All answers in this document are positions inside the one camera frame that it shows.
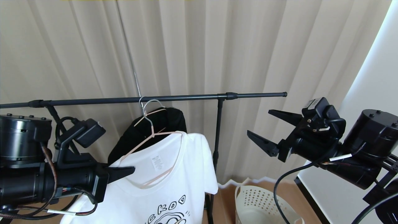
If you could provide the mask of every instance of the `wooden floor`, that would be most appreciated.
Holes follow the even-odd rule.
[[[274,184],[268,181],[259,183],[245,182],[245,185],[255,185],[272,191]],[[226,188],[219,189],[215,195],[213,220],[215,224],[234,224],[235,223],[235,185],[228,185]],[[311,206],[301,193],[300,189],[293,181],[285,181],[278,186],[278,195],[287,201],[293,209],[305,220],[306,224],[320,224],[320,220],[312,210]],[[60,210],[70,202],[72,198],[63,198],[58,204],[51,205],[49,208]],[[59,223],[62,216],[57,216],[47,220],[27,221],[13,220],[11,224],[55,224]],[[203,213],[203,224],[208,224],[206,211]]]

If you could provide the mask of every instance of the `perforated basket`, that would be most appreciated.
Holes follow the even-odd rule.
[[[281,197],[279,205],[289,223],[304,224],[304,220]],[[236,224],[284,224],[275,205],[273,193],[256,186],[238,186],[235,190]]]

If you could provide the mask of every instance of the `curtain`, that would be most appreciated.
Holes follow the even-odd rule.
[[[270,158],[246,130],[279,142],[293,127],[269,109],[300,113],[321,96],[338,108],[390,3],[0,1],[0,102],[134,97],[134,74],[142,96],[287,91],[287,98],[225,101],[222,115],[218,181],[277,178],[304,159]],[[181,109],[188,132],[203,133],[214,147],[216,100],[164,104]],[[79,148],[102,162],[141,115],[138,103],[57,110],[61,117],[93,118],[107,130]],[[1,113],[50,117],[45,108]]]

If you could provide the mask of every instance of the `clothes rack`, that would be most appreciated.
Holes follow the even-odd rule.
[[[134,102],[148,102],[156,99],[158,101],[183,101],[183,100],[218,100],[217,103],[217,124],[216,124],[216,138],[213,153],[214,171],[217,170],[217,162],[219,159],[219,141],[221,129],[221,115],[224,100],[234,100],[238,98],[262,98],[262,97],[286,97],[287,92],[273,92],[273,93],[246,93],[238,94],[234,92],[227,92],[224,94],[201,94],[201,95],[180,95],[180,96],[145,96],[145,97],[126,97],[126,98],[98,98],[98,99],[78,99],[78,100],[33,100],[23,103],[0,104],[0,109],[5,108],[47,108],[55,122],[60,126],[62,132],[66,131],[65,126],[60,122],[60,117],[54,106],[68,106],[68,105],[88,105],[88,104],[116,104],[116,103],[134,103]],[[74,153],[79,153],[76,146],[71,143],[70,147]],[[207,218],[209,224],[213,222],[213,203],[214,195],[206,195],[205,209],[207,210]]]

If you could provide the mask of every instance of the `white t-shirt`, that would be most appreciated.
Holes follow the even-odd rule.
[[[168,175],[143,184],[172,168]],[[61,224],[201,224],[205,192],[216,194],[217,180],[211,151],[201,134],[170,134],[162,141],[111,167],[135,166],[135,172],[108,184],[105,198],[88,216],[64,215]],[[85,212],[94,207],[87,196],[69,209]]]

